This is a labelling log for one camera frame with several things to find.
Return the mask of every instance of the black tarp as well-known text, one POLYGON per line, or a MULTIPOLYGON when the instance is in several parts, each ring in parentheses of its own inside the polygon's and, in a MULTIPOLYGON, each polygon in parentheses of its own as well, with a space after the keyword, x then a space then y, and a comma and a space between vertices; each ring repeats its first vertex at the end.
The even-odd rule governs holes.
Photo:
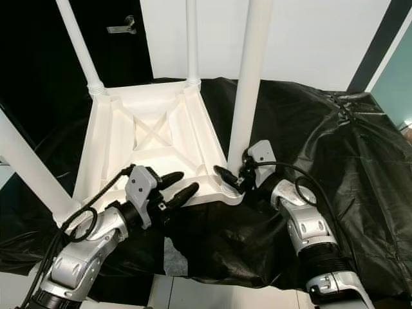
MULTIPOLYGON (((203 80, 201 94, 227 154, 236 82, 203 80)), ((67 130, 61 143, 52 138, 55 150, 44 159, 69 192, 85 130, 83 121, 67 130)), ((262 139, 270 140, 278 161, 302 167, 325 189, 338 218, 335 232, 342 236, 341 247, 354 257, 370 296, 409 297, 412 147, 373 97, 264 80, 251 144, 262 139)), ((297 175, 285 170, 285 176, 293 180, 297 175)), ((0 193, 0 271, 27 272, 55 232, 50 213, 24 187, 13 179, 0 193)), ((322 205, 319 209, 330 222, 328 211, 322 205)), ((188 259, 189 277, 196 280, 304 287, 284 219, 255 192, 237 206, 217 202, 186 207, 167 232, 188 259)), ((102 274, 162 273, 162 261, 163 231, 136 230, 108 257, 102 274)))

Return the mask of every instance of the black cable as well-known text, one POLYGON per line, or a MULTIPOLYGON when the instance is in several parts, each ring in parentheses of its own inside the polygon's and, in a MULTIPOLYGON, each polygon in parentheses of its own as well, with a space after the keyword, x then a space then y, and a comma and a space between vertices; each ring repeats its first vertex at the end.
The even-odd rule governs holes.
POLYGON ((348 237, 348 235, 346 234, 345 230, 341 227, 341 225, 340 225, 339 222, 337 221, 336 215, 335 215, 335 213, 332 211, 332 205, 331 205, 331 203, 330 203, 330 201, 329 201, 329 199, 328 199, 328 196, 326 195, 325 191, 323 190, 323 188, 322 188, 322 186, 319 184, 319 182, 318 182, 314 177, 312 177, 310 174, 308 174, 306 171, 302 170, 300 167, 294 166, 294 165, 289 164, 289 163, 275 162, 275 161, 271 161, 271 162, 256 162, 256 166, 265 166, 265 165, 280 165, 280 166, 288 167, 288 168, 290 168, 290 169, 293 169, 293 170, 298 171, 299 173, 301 173, 304 177, 303 177, 303 176, 300 176, 300 177, 297 177, 297 178, 296 178, 295 188, 296 188, 296 191, 297 191, 298 195, 299 195, 306 203, 308 203, 308 204, 310 204, 310 205, 316 206, 316 203, 312 203, 311 201, 308 200, 308 198, 306 198, 306 196, 304 196, 304 194, 301 192, 301 189, 299 188, 299 181, 301 181, 301 180, 303 180, 303 179, 307 179, 307 180, 309 180, 309 181, 312 183, 312 185, 314 185, 314 186, 319 190, 319 192, 321 193, 322 198, 323 198, 326 206, 328 207, 328 211, 329 211, 329 213, 330 213, 330 216, 332 217, 333 227, 334 227, 335 230, 336 230, 336 238, 337 238, 337 241, 338 241, 338 243, 343 243, 343 242, 342 242, 342 239, 341 239, 341 237, 340 237, 340 235, 339 235, 339 233, 338 233, 338 228, 339 228, 339 230, 342 231, 342 233, 343 233, 346 241, 347 241, 348 244, 349 244, 349 249, 350 249, 351 256, 352 256, 352 259, 353 259, 353 262, 354 262, 354 265, 355 265, 355 269, 356 269, 356 271, 359 271, 359 269, 358 269, 358 264, 357 264, 357 259, 356 259, 355 253, 353 252, 352 246, 351 246, 351 244, 350 244, 349 237, 348 237))
POLYGON ((39 266, 39 270, 36 273, 36 276, 33 279, 32 285, 30 286, 26 297, 24 298, 23 302, 21 303, 20 308, 25 309, 27 304, 30 301, 30 298, 33 295, 33 292, 36 288, 36 286, 39 283, 40 277, 44 277, 48 269, 52 266, 53 264, 53 258, 56 254, 57 249, 59 248, 59 244, 61 242, 61 238, 63 234, 66 232, 66 230, 69 228, 69 226, 77 219, 80 215, 82 215, 84 212, 90 211, 92 213, 92 221, 91 225, 88 227, 84 235, 82 235, 79 238, 75 238, 74 236, 69 237, 69 241, 72 242, 79 242, 82 240, 85 240, 91 232, 93 232, 93 229, 95 228, 95 225, 97 223, 97 211, 94 208, 91 208, 91 206, 103 196, 116 182, 121 176, 129 176, 131 174, 131 171, 133 170, 133 167, 135 165, 131 164, 129 167, 126 167, 125 169, 122 169, 117 175, 110 181, 108 182, 107 185, 103 187, 102 190, 100 190, 89 202, 87 202, 81 209, 76 211, 74 214, 72 214, 61 226, 59 231, 54 235, 52 241, 49 244, 49 247, 46 250, 46 253, 44 254, 44 257, 41 261, 41 264, 39 266))

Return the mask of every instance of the teal wall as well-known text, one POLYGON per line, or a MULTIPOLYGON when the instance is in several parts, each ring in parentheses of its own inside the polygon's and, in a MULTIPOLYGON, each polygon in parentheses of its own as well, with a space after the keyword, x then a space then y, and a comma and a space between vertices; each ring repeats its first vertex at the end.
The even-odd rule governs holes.
POLYGON ((371 92, 396 126, 412 120, 412 24, 371 92))

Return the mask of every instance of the white wall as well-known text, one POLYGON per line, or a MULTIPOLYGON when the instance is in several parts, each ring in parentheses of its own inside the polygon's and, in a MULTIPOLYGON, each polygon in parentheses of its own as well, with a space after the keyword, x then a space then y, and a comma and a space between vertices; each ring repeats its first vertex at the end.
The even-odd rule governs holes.
MULTIPOLYGON (((154 77, 186 77, 185 0, 140 0, 154 77)), ((198 0, 202 78, 239 76, 247 0, 198 0)), ((263 79, 346 90, 390 0, 274 0, 263 79)))

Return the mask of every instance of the door handle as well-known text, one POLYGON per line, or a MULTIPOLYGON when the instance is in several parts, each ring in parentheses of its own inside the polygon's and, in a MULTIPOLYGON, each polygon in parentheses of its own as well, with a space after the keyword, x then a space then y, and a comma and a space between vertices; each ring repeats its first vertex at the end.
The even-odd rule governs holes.
POLYGON ((135 26, 135 17, 133 15, 129 15, 124 19, 126 23, 125 26, 112 26, 106 27, 110 34, 113 33, 130 33, 136 34, 136 26, 135 26))

